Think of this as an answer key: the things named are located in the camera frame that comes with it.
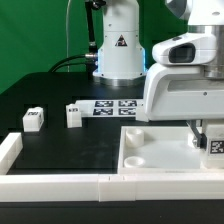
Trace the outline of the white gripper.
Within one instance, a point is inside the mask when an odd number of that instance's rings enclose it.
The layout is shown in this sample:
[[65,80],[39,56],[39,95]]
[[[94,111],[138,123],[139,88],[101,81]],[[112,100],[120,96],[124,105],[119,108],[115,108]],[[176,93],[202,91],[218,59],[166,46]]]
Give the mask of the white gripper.
[[206,149],[207,137],[196,119],[224,118],[224,80],[205,78],[202,66],[156,63],[146,76],[143,108],[149,120],[187,120],[193,145]]

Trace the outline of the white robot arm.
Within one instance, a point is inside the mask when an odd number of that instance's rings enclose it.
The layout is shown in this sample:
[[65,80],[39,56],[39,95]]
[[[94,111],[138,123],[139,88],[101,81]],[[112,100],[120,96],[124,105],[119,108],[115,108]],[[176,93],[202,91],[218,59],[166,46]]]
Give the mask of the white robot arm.
[[137,0],[86,1],[103,10],[104,41],[96,49],[93,78],[113,86],[144,80],[141,117],[185,120],[196,146],[207,148],[208,123],[224,118],[224,0],[165,0],[188,31],[154,45],[149,68],[139,42]]

